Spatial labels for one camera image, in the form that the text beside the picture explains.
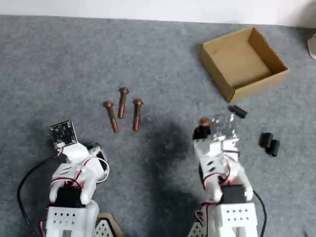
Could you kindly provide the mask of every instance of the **cardboard box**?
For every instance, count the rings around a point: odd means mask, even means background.
[[[203,43],[200,59],[227,102],[279,84],[289,72],[254,27]]]

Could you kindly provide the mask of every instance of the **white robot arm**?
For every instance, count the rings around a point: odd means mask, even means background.
[[[77,142],[71,121],[50,127],[54,146],[66,156],[52,177],[46,237],[92,237],[99,206],[92,195],[110,167],[99,145],[88,150]]]
[[[199,221],[189,237],[258,236],[255,206],[249,202],[253,189],[238,162],[237,141],[233,115],[202,119],[195,129],[194,152],[208,201],[196,212]]]

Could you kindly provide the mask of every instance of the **open cardboard box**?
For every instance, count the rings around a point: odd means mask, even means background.
[[[254,27],[203,43],[200,59],[228,102],[282,82],[289,71]]]

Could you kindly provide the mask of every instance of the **black rubber piece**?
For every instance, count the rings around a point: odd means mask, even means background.
[[[266,152],[268,155],[270,155],[272,157],[276,157],[279,148],[280,148],[280,141],[279,140],[272,140],[270,147],[266,148]]]
[[[227,185],[221,186],[223,195],[222,204],[246,203],[245,189],[243,185]]]
[[[83,208],[80,201],[81,190],[69,186],[60,187],[57,191],[57,199],[54,206],[70,207],[70,208]]]
[[[271,141],[273,139],[273,134],[266,132],[264,134],[261,135],[260,138],[260,147],[262,148],[266,148],[266,147],[270,147]]]
[[[238,117],[244,119],[247,115],[247,111],[243,110],[242,108],[238,107],[237,105],[229,106],[229,110],[235,113]]]
[[[199,126],[194,129],[193,140],[195,139],[206,139],[211,134],[209,126]]]

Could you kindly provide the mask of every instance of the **copper screw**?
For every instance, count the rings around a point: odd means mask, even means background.
[[[140,107],[143,105],[143,101],[141,99],[134,100],[134,125],[133,130],[135,132],[138,131],[138,124],[139,124],[139,118],[140,118]]]
[[[118,117],[121,119],[123,118],[123,115],[124,115],[126,95],[129,93],[129,90],[127,87],[122,87],[119,89],[119,92],[120,92],[120,99],[119,99]]]
[[[201,118],[198,122],[201,127],[208,127],[209,126],[209,119],[208,118]]]
[[[119,132],[119,127],[118,127],[118,124],[117,124],[117,120],[115,119],[115,115],[114,115],[114,112],[113,112],[113,105],[114,104],[111,101],[107,101],[107,102],[104,102],[103,105],[108,110],[108,114],[109,114],[109,117],[110,117],[110,120],[111,120],[113,132],[115,132],[115,133]]]

